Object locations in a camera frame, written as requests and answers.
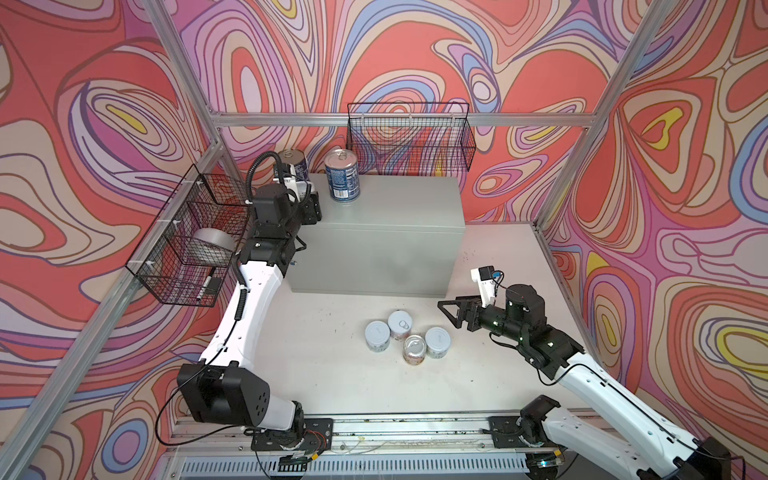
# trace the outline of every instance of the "cabinet top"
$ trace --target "cabinet top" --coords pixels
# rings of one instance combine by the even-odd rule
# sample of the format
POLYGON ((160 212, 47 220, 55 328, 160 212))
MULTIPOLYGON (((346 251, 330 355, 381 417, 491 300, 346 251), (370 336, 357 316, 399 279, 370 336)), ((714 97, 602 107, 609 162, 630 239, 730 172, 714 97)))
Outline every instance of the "cabinet top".
POLYGON ((310 174, 310 180, 323 212, 318 228, 464 231, 461 193, 454 177, 360 175, 360 196, 349 203, 331 198, 325 174, 310 174))

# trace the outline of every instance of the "small can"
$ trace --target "small can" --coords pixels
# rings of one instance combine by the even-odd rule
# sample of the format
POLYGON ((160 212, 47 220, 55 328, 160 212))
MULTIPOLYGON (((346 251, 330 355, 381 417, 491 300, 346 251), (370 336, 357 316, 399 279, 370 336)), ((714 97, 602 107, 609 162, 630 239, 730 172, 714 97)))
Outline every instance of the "small can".
POLYGON ((433 326, 424 335, 427 342, 427 355, 433 359, 441 359, 451 348, 451 336, 440 326, 433 326))
POLYGON ((360 196, 360 178, 357 173, 357 155, 351 150, 336 147, 323 157, 331 198, 337 202, 351 202, 360 196))
POLYGON ((374 320, 366 327, 366 343, 373 352, 383 352, 389 346, 389 327, 381 320, 374 320))
POLYGON ((411 335, 402 346, 402 358, 411 365, 423 362, 426 353, 427 342, 419 335, 411 335))
POLYGON ((387 319, 387 325, 392 332, 392 338, 402 340, 411 334, 413 319, 405 310, 396 310, 387 319))
POLYGON ((301 150, 283 150, 278 153, 280 160, 286 165, 293 165, 296 170, 296 179, 304 180, 305 182, 310 180, 310 168, 307 166, 306 157, 301 150))

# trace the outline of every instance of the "gray box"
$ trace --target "gray box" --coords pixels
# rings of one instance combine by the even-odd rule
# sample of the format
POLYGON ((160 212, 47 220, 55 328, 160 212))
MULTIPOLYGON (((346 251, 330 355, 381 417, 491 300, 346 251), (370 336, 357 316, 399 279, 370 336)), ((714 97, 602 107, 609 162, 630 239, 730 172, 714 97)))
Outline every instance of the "gray box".
POLYGON ((304 225, 308 247, 286 278, 294 292, 445 298, 464 235, 452 177, 360 176, 360 197, 333 200, 311 174, 323 219, 304 225))

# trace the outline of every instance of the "white table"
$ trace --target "white table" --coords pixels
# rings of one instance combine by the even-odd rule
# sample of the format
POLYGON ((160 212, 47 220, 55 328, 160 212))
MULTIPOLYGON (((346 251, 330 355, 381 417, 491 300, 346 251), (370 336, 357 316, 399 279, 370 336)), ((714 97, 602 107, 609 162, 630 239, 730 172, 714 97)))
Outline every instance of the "white table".
MULTIPOLYGON (((529 225, 468 225, 447 298, 478 294, 469 271, 485 265, 503 270, 505 285, 532 285, 545 299, 548 322, 584 343, 529 225)), ((543 386, 520 354, 494 345, 487 331, 455 329, 438 299, 293 293, 290 276, 289 269, 266 315, 255 365, 273 394, 300 401, 308 414, 515 410, 542 393, 566 408, 587 407, 560 386, 543 386), (395 340, 371 352, 366 325, 394 310, 411 314, 414 333, 446 328, 448 355, 410 366, 395 340)))

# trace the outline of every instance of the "black wire basket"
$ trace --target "black wire basket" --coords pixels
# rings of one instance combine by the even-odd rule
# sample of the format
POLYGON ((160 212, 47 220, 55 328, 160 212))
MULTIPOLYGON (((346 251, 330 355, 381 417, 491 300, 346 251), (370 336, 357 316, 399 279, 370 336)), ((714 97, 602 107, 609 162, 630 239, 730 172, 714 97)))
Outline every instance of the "black wire basket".
POLYGON ((126 267, 161 303, 213 306, 248 223, 250 208, 245 200, 243 182, 197 172, 159 241, 144 259, 130 260, 126 267), (231 237, 231 248, 198 238, 201 229, 224 232, 231 237))
POLYGON ((360 173, 455 177, 475 156, 468 112, 463 101, 350 103, 346 147, 360 173))

